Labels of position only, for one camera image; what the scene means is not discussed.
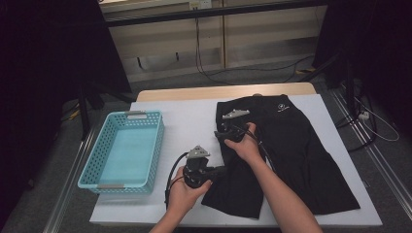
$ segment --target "plastic basket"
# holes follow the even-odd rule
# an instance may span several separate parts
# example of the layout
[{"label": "plastic basket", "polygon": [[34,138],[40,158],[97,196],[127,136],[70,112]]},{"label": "plastic basket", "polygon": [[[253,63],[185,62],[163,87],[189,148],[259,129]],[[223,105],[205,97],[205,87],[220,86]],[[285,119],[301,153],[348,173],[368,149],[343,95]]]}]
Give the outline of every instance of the plastic basket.
[{"label": "plastic basket", "polygon": [[151,193],[163,131],[160,111],[108,114],[78,186],[95,193]]}]

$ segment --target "beige table edge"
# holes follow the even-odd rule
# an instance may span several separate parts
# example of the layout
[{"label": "beige table edge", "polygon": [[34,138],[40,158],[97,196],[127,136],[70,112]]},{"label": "beige table edge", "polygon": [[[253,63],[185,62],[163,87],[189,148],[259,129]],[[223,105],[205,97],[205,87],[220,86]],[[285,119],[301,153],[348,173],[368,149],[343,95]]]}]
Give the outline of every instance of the beige table edge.
[{"label": "beige table edge", "polygon": [[239,98],[254,94],[267,95],[304,95],[316,94],[311,83],[272,83],[231,86],[210,86],[176,89],[143,90],[137,96],[137,102],[162,100],[197,100]]}]

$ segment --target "person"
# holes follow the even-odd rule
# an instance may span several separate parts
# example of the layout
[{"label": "person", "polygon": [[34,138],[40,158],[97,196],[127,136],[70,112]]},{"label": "person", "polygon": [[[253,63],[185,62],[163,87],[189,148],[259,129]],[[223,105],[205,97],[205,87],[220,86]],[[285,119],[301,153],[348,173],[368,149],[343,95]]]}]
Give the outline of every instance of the person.
[{"label": "person", "polygon": [[[248,123],[249,130],[255,134],[256,125]],[[257,142],[245,135],[239,143],[228,139],[224,143],[234,149],[254,171],[264,196],[282,232],[323,232],[315,217],[303,201],[267,166],[258,151]],[[170,191],[169,208],[151,232],[172,232],[185,214],[194,206],[198,197],[206,193],[210,181],[193,189],[182,180],[183,167],[179,168],[176,181]]]}]

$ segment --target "electrical outlet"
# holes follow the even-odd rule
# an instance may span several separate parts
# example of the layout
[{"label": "electrical outlet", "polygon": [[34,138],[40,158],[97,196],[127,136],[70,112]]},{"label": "electrical outlet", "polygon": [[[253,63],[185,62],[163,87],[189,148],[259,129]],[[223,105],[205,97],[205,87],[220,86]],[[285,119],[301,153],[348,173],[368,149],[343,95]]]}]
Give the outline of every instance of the electrical outlet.
[{"label": "electrical outlet", "polygon": [[210,9],[212,8],[212,0],[200,0],[200,9]]},{"label": "electrical outlet", "polygon": [[200,8],[200,2],[199,1],[190,1],[189,2],[189,10],[193,11],[196,9],[201,9]]},{"label": "electrical outlet", "polygon": [[369,119],[369,112],[362,112],[359,116],[360,119]]}]

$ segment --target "black garment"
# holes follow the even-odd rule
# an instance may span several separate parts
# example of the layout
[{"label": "black garment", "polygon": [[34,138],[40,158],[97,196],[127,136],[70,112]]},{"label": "black garment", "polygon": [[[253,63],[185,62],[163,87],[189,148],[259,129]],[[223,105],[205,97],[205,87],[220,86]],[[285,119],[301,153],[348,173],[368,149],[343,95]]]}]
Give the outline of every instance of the black garment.
[{"label": "black garment", "polygon": [[[234,119],[236,125],[253,122],[277,175],[302,199],[314,215],[359,209],[339,167],[324,149],[308,118],[288,96],[251,96],[217,106],[216,123],[236,110],[250,113]],[[215,181],[202,204],[234,216],[258,218],[263,193],[249,165],[220,143],[227,176]]]}]

